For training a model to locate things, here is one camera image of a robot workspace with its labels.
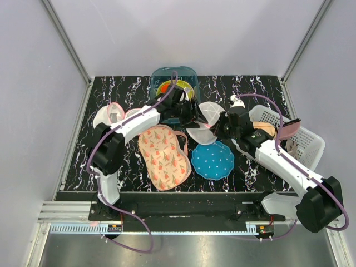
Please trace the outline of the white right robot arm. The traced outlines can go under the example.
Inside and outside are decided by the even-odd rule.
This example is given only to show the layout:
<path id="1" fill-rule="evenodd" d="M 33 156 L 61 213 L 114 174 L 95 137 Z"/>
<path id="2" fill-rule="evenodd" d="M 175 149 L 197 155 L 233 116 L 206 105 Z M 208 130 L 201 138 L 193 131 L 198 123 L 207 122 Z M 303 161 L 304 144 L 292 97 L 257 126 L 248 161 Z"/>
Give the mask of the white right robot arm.
<path id="1" fill-rule="evenodd" d="M 253 127 L 245 108 L 222 111 L 210 130 L 220 139 L 230 139 L 239 152 L 294 189 L 296 196 L 265 195 L 252 208 L 256 219 L 263 221 L 271 215 L 282 215 L 297 219 L 307 230 L 318 233 L 346 214 L 340 182 L 333 176 L 320 176 L 286 153 L 269 133 Z"/>

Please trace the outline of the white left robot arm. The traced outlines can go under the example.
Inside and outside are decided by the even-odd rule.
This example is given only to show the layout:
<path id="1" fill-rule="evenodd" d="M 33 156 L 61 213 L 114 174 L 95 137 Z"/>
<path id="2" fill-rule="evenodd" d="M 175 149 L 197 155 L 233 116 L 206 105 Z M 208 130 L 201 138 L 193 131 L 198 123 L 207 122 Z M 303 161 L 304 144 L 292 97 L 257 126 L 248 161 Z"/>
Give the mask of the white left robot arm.
<path id="1" fill-rule="evenodd" d="M 101 122 L 96 126 L 86 171 L 97 179 L 98 198 L 103 203 L 100 212 L 107 220 L 114 220 L 120 214 L 116 204 L 120 198 L 116 175 L 122 166 L 126 144 L 171 118 L 177 118 L 184 128 L 198 128 L 198 123 L 208 123 L 197 100 L 189 99 L 187 93 L 175 85 L 147 102 L 134 115 L 117 123 L 106 125 Z"/>

